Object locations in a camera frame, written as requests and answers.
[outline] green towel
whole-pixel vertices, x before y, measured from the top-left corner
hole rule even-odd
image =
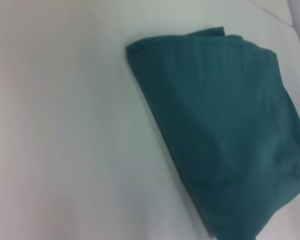
[[[223,27],[126,52],[201,216],[218,240],[254,240],[300,193],[300,119],[277,55]]]

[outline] teal cloth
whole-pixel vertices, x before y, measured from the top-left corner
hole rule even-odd
[[[223,27],[142,39],[129,65],[218,240],[254,240],[300,192],[300,119],[277,55]]]

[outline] folded fabric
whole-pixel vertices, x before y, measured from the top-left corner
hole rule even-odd
[[[223,27],[146,38],[126,53],[216,238],[254,240],[300,192],[300,119],[277,55]]]

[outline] folded towel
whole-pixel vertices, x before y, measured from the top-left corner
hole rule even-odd
[[[300,192],[300,119],[277,55],[223,27],[146,38],[126,53],[216,238],[254,240]]]

